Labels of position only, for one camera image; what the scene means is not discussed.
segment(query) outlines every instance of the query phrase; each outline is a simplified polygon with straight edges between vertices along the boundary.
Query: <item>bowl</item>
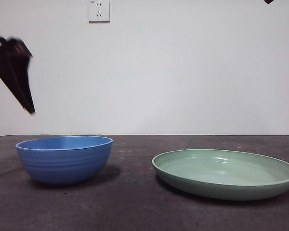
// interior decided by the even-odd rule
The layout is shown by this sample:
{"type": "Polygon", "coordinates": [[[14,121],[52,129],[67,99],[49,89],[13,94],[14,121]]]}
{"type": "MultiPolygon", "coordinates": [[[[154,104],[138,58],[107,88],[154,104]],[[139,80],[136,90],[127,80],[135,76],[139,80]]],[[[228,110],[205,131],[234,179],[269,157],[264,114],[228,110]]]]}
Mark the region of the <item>bowl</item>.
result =
{"type": "Polygon", "coordinates": [[[61,136],[16,145],[26,172],[35,180],[55,185],[89,179],[106,164],[112,139],[101,136],[61,136]]]}
{"type": "Polygon", "coordinates": [[[289,190],[289,163],[265,155],[190,149],[159,154],[152,164],[169,185],[209,198],[260,200],[289,190]]]}

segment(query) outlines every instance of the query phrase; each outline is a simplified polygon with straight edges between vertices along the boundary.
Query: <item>dark gray tabletop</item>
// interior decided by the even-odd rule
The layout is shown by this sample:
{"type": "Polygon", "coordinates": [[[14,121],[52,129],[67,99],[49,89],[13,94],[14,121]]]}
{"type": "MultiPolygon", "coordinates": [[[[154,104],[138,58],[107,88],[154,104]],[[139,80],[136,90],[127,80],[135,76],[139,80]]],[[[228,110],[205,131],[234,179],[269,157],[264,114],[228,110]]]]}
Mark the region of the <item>dark gray tabletop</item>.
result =
{"type": "Polygon", "coordinates": [[[289,162],[289,136],[111,135],[106,167],[69,187],[35,182],[22,169],[15,144],[39,137],[0,137],[0,231],[289,231],[289,191],[261,201],[207,199],[168,186],[151,164],[159,153],[187,148],[289,162]]]}

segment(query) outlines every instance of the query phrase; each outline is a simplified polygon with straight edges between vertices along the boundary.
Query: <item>outlet faceplate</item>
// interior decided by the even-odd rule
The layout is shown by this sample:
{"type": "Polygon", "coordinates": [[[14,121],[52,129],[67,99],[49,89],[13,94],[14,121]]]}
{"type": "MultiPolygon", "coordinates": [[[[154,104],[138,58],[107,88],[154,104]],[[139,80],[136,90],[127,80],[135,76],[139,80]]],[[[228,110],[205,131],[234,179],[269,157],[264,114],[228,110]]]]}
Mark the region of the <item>outlet faceplate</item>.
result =
{"type": "Polygon", "coordinates": [[[88,2],[89,22],[110,21],[110,0],[91,0],[88,2]]]}

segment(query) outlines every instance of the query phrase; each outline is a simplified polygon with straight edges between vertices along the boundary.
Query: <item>white wall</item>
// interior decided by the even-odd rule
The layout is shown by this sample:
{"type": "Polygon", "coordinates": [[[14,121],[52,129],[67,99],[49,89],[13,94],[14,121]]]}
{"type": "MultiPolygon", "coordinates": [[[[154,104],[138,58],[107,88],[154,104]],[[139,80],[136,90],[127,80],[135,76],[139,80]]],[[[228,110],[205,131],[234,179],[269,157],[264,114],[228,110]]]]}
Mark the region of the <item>white wall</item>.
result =
{"type": "Polygon", "coordinates": [[[289,134],[289,0],[0,0],[33,53],[31,116],[0,80],[0,135],[289,134]]]}

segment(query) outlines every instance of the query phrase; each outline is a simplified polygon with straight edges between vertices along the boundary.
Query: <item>green plate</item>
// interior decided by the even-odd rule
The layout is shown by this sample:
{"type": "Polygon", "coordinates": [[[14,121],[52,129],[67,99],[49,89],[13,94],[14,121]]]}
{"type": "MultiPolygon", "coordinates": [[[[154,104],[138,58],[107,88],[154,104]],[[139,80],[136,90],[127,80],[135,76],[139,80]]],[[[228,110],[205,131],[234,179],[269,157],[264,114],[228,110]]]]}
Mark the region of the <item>green plate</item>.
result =
{"type": "Polygon", "coordinates": [[[289,163],[265,155],[190,149],[152,159],[158,176],[182,191],[223,200],[260,200],[289,189],[289,163]]]}

